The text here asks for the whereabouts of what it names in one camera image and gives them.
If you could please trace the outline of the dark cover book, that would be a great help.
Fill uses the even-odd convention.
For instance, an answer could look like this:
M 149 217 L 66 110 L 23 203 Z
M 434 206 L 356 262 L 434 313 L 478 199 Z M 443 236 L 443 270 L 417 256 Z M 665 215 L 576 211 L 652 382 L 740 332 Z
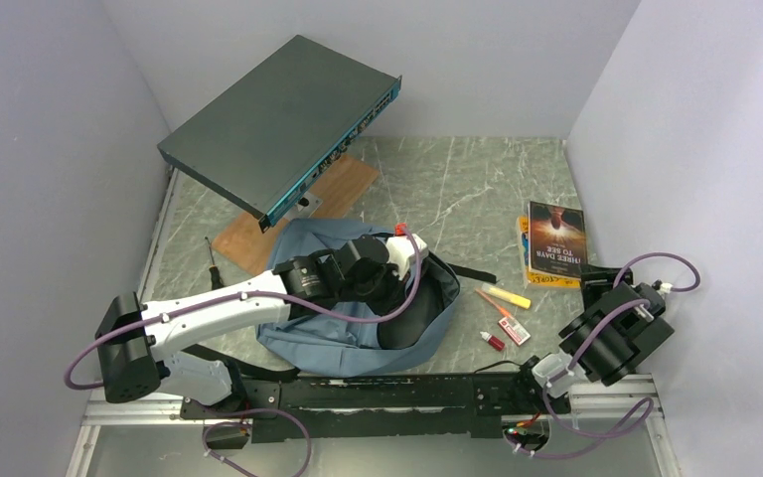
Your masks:
M 586 221 L 580 209 L 530 201 L 528 260 L 535 273 L 579 279 L 588 263 Z

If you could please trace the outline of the yellow bottom book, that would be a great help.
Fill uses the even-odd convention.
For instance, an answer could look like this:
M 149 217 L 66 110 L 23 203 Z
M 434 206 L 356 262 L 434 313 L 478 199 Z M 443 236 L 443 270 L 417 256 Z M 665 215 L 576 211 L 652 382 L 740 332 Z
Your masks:
M 569 290 L 580 289 L 580 281 L 578 279 L 532 271 L 529 260 L 529 219 L 527 216 L 518 217 L 516 229 L 523 275 L 529 286 Z

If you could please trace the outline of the blue backpack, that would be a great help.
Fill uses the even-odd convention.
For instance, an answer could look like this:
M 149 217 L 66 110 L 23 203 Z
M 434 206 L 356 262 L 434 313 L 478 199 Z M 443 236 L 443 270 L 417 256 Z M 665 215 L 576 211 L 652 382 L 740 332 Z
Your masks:
M 349 219 L 292 221 L 278 235 L 267 265 L 341 248 L 362 236 L 385 242 L 393 230 Z M 324 377 L 377 376 L 414 368 L 436 353 L 450 327 L 461 294 L 459 278 L 498 282 L 495 274 L 448 263 L 433 253 L 422 263 L 422 275 L 412 303 L 389 321 L 369 323 L 379 317 L 369 304 L 339 303 L 334 311 L 362 321 L 312 314 L 258 325 L 256 340 L 298 370 Z

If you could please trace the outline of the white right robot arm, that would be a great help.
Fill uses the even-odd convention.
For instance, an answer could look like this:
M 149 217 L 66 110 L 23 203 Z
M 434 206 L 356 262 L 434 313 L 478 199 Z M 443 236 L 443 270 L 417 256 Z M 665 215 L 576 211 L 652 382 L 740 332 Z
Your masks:
M 635 283 L 631 270 L 618 278 L 617 268 L 582 265 L 580 291 L 584 310 L 561 329 L 559 351 L 538 360 L 530 375 L 508 385 L 508 399 L 520 412 L 542 404 L 546 392 L 560 398 L 576 383 L 612 386 L 637 367 L 674 334 L 663 318 L 660 280 Z

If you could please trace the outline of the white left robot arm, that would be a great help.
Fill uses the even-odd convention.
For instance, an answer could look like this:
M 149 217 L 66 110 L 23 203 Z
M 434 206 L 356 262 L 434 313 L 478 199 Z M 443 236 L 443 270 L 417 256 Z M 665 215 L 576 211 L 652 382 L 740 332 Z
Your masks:
M 364 235 L 218 290 L 146 303 L 135 293 L 121 294 L 95 332 L 105 399 L 127 403 L 161 392 L 234 416 L 246 400 L 241 371 L 222 358 L 198 357 L 191 347 L 307 316 L 347 321 L 349 315 L 335 309 L 341 303 L 364 303 L 380 322 L 394 319 L 415 300 L 428 257 L 417 236 Z

